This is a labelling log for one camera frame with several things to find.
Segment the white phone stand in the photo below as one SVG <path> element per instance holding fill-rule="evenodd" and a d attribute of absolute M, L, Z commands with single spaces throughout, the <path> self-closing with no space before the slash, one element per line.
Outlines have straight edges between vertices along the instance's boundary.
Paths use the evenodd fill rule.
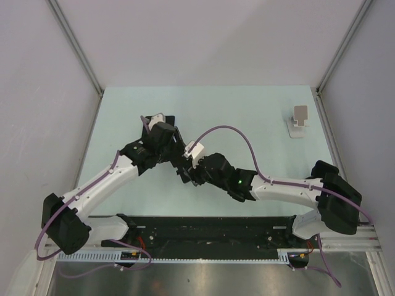
<path fill-rule="evenodd" d="M 291 139 L 301 139 L 306 136 L 309 119 L 309 109 L 307 105 L 295 105 L 293 114 L 286 119 L 288 134 Z"/>

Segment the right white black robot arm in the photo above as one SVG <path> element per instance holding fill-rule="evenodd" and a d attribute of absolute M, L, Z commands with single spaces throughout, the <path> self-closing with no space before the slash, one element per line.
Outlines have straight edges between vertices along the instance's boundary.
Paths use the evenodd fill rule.
<path fill-rule="evenodd" d="M 309 212 L 291 218 L 285 241 L 300 247 L 307 239 L 333 231 L 354 235 L 359 226 L 362 196 L 338 174 L 338 169 L 317 161 L 307 179 L 263 179 L 256 170 L 235 168 L 220 153 L 193 162 L 184 159 L 177 168 L 184 183 L 211 184 L 238 202 L 277 200 L 308 207 Z"/>

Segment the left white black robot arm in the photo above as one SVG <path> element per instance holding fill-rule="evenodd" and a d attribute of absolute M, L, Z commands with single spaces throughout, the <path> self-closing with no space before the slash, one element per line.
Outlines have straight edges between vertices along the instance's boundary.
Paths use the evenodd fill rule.
<path fill-rule="evenodd" d="M 184 151 L 179 129 L 165 120 L 152 119 L 146 133 L 117 151 L 112 163 L 93 179 L 60 197 L 52 193 L 44 199 L 35 247 L 47 235 L 67 255 L 80 250 L 92 230 L 86 220 L 98 205 L 157 164 L 176 164 Z"/>

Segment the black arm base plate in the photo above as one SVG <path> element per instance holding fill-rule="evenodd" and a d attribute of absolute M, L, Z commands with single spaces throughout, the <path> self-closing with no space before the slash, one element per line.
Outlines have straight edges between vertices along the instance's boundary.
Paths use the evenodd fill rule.
<path fill-rule="evenodd" d="M 102 247 L 135 245 L 153 255 L 222 257 L 234 251 L 257 254 L 286 249 L 290 252 L 318 250 L 317 238 L 304 240 L 288 231 L 292 216 L 270 217 L 165 217 L 125 216 L 129 227 L 120 243 L 112 239 Z"/>

